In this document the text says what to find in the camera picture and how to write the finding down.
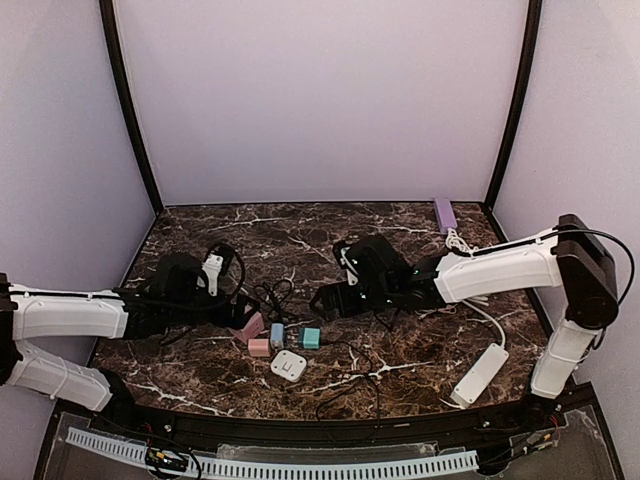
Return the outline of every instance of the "teal block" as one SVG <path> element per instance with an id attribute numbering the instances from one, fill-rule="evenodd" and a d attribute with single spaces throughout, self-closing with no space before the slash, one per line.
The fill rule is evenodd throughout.
<path id="1" fill-rule="evenodd" d="M 320 329 L 305 328 L 301 332 L 302 348 L 305 350 L 318 350 L 320 348 Z"/>

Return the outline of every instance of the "white connector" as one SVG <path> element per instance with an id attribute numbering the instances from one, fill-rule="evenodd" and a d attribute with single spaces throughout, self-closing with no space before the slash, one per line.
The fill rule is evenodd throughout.
<path id="1" fill-rule="evenodd" d="M 451 392 L 453 401 L 462 408 L 469 408 L 484 392 L 508 358 L 509 352 L 500 345 L 495 343 L 489 345 L 489 348 Z"/>

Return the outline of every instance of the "dark brown marble surface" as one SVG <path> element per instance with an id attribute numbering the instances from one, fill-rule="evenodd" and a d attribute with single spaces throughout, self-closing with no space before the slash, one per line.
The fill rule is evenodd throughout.
<path id="1" fill-rule="evenodd" d="M 476 204 L 455 204 L 458 233 L 470 244 L 497 243 Z M 451 410 L 443 403 L 486 347 L 498 338 L 464 306 L 448 313 L 400 315 L 392 333 L 371 315 L 323 322 L 308 307 L 320 285 L 343 280 L 333 259 L 334 242 L 384 234 L 409 262 L 444 253 L 431 203 L 265 204 L 172 207 L 149 235 L 129 278 L 139 284 L 158 258 L 183 251 L 202 258 L 207 247 L 226 240 L 247 264 L 247 289 L 289 278 L 295 293 L 288 309 L 299 315 L 288 325 L 292 344 L 301 325 L 322 328 L 322 337 L 364 349 L 375 362 L 383 417 Z M 232 268 L 227 291 L 237 276 Z M 510 358 L 475 407 L 515 400 L 546 342 L 524 292 L 493 295 L 487 311 L 504 326 Z M 160 347 L 159 337 L 139 341 L 100 340 L 94 367 L 120 374 L 142 405 L 184 412 L 261 419 L 314 418 L 316 406 L 357 381 L 353 364 L 366 360 L 344 345 L 318 351 L 291 350 L 308 360 L 298 383 L 274 375 L 268 359 L 249 356 L 224 329 L 202 326 Z M 322 412 L 333 419 L 375 417 L 375 392 L 367 382 Z"/>

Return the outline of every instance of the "lavender wall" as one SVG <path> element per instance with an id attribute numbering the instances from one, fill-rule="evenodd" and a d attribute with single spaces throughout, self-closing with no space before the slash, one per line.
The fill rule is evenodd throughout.
<path id="1" fill-rule="evenodd" d="M 483 198 L 526 0 L 120 0 L 167 204 Z"/>
<path id="2" fill-rule="evenodd" d="M 545 2 L 527 101 L 497 216 L 511 238 L 566 212 L 640 257 L 640 5 Z M 619 282 L 628 263 L 615 246 Z M 542 292 L 552 318 L 562 297 Z M 592 380 L 627 478 L 640 478 L 640 287 L 603 347 L 578 371 Z"/>
<path id="3" fill-rule="evenodd" d="M 152 220 L 97 1 L 0 2 L 0 271 L 43 288 L 118 284 Z M 46 348 L 86 362 L 92 340 Z M 32 478 L 53 402 L 0 387 L 0 478 Z"/>

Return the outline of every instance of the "white cable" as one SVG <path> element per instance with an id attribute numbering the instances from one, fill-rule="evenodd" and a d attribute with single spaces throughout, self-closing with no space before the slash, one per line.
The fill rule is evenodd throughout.
<path id="1" fill-rule="evenodd" d="M 500 323 L 495 318 L 493 318 L 491 315 L 489 315 L 487 312 L 485 312 L 483 310 L 480 310 L 478 307 L 476 307 L 472 303 L 467 302 L 466 300 L 462 300 L 462 303 L 464 303 L 471 310 L 474 310 L 475 312 L 477 312 L 480 315 L 482 315 L 484 318 L 486 318 L 490 322 L 493 322 L 493 324 L 498 328 L 498 330 L 500 330 L 500 337 L 502 337 L 502 343 L 500 343 L 500 346 L 502 348 L 504 348 L 505 345 L 507 344 L 507 336 L 504 333 L 504 329 L 502 328 L 502 325 L 500 325 Z"/>
<path id="2" fill-rule="evenodd" d="M 464 253 L 473 254 L 473 252 L 478 250 L 478 247 L 470 247 L 469 244 L 465 242 L 453 228 L 450 228 L 447 231 L 447 238 L 444 241 L 444 244 L 449 250 L 456 248 Z"/>

